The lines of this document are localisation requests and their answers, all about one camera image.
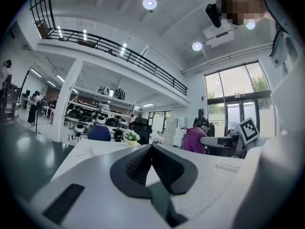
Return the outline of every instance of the white pillar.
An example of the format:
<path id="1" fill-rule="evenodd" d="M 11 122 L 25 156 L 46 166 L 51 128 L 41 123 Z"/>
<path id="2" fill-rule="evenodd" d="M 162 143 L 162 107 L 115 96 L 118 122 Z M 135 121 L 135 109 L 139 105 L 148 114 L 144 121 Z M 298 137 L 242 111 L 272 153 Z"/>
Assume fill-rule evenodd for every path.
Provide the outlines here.
<path id="1" fill-rule="evenodd" d="M 72 67 L 69 70 L 69 73 L 65 79 L 65 82 L 63 83 L 61 87 L 61 92 L 59 93 L 56 109 L 55 109 L 55 115 L 53 118 L 53 126 L 52 126 L 52 140 L 54 142 L 60 142 L 61 140 L 61 128 L 62 123 L 64 120 L 64 114 L 66 111 L 66 103 L 68 102 L 73 86 L 77 80 L 78 75 L 81 72 L 83 65 L 83 61 L 80 59 L 77 59 Z"/>

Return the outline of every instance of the black railing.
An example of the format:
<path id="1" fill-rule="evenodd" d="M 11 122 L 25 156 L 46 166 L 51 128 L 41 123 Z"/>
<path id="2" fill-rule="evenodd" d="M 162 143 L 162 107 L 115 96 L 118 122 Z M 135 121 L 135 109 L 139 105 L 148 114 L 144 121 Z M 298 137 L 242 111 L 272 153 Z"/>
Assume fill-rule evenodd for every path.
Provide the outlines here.
<path id="1" fill-rule="evenodd" d="M 30 0 L 30 10 L 42 38 L 47 38 L 56 28 L 51 0 Z"/>
<path id="2" fill-rule="evenodd" d="M 56 39 L 63 42 L 74 42 L 79 45 L 102 50 L 105 53 L 121 58 L 143 70 L 146 70 L 186 95 L 187 87 L 180 81 L 137 52 L 128 49 L 128 47 L 125 48 L 123 45 L 116 42 L 89 33 L 87 33 L 86 37 L 84 37 L 84 33 L 81 31 L 67 29 L 54 29 L 46 38 Z"/>

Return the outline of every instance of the black pants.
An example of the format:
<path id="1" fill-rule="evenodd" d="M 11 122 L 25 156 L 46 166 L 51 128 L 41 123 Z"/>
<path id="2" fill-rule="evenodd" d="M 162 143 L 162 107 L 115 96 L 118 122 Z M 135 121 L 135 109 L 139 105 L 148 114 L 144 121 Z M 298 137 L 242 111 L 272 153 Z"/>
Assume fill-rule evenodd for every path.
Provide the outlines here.
<path id="1" fill-rule="evenodd" d="M 1 116 L 1 108 L 2 108 L 2 106 L 3 106 L 3 103 L 2 103 L 2 101 L 3 101 L 3 92 L 4 92 L 4 89 L 1 89 L 0 90 L 0 116 Z"/>
<path id="2" fill-rule="evenodd" d="M 32 106 L 30 107 L 29 118 L 28 118 L 29 123 L 35 123 L 36 110 L 37 110 L 37 106 L 32 104 Z"/>

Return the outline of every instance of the black sensor strip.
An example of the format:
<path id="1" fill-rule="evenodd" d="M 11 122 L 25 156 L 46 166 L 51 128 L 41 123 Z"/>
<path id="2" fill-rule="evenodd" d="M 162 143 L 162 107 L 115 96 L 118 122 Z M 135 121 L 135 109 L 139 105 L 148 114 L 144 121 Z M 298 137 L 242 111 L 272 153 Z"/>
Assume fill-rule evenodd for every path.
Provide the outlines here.
<path id="1" fill-rule="evenodd" d="M 84 189 L 84 186 L 71 184 L 51 203 L 43 215 L 60 224 Z"/>

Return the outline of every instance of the ceiling light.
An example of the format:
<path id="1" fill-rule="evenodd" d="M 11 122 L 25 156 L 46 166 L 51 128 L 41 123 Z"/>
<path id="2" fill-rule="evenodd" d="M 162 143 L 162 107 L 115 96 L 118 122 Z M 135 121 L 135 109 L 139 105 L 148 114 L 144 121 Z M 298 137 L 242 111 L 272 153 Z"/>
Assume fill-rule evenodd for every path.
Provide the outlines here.
<path id="1" fill-rule="evenodd" d="M 247 27 L 249 30 L 253 30 L 254 27 L 255 27 L 255 20 L 249 20 L 249 21 L 246 23 L 246 27 Z"/>
<path id="2" fill-rule="evenodd" d="M 84 40 L 86 41 L 87 40 L 87 30 L 83 30 L 84 32 Z"/>
<path id="3" fill-rule="evenodd" d="M 113 96 L 114 96 L 114 90 L 110 90 L 110 91 L 109 91 L 109 96 L 110 96 L 110 97 L 113 97 Z"/>
<path id="4" fill-rule="evenodd" d="M 50 83 L 51 85 L 55 86 L 52 82 L 48 81 L 48 83 Z M 55 86 L 56 87 L 56 86 Z"/>
<path id="5" fill-rule="evenodd" d="M 127 44 L 124 43 L 123 46 L 122 46 L 122 50 L 121 50 L 121 53 L 120 53 L 120 56 L 123 56 L 124 55 L 124 52 L 125 52 L 125 48 L 127 47 Z"/>
<path id="6" fill-rule="evenodd" d="M 32 68 L 31 68 L 31 71 L 33 71 L 35 74 L 37 74 L 40 78 L 41 78 L 41 75 L 39 75 L 36 71 L 34 71 Z"/>
<path id="7" fill-rule="evenodd" d="M 149 106 L 153 106 L 153 104 L 143 105 L 143 107 L 149 107 Z"/>
<path id="8" fill-rule="evenodd" d="M 57 26 L 60 37 L 62 38 L 61 27 Z"/>
<path id="9" fill-rule="evenodd" d="M 57 75 L 57 77 L 58 77 L 62 82 L 65 82 L 65 80 L 62 79 L 59 75 Z"/>
<path id="10" fill-rule="evenodd" d="M 201 42 L 194 42 L 192 45 L 192 48 L 194 51 L 200 51 L 202 49 L 202 44 Z"/>
<path id="11" fill-rule="evenodd" d="M 157 7 L 157 5 L 157 0 L 143 0 L 143 7 L 145 7 L 147 10 L 153 10 Z"/>

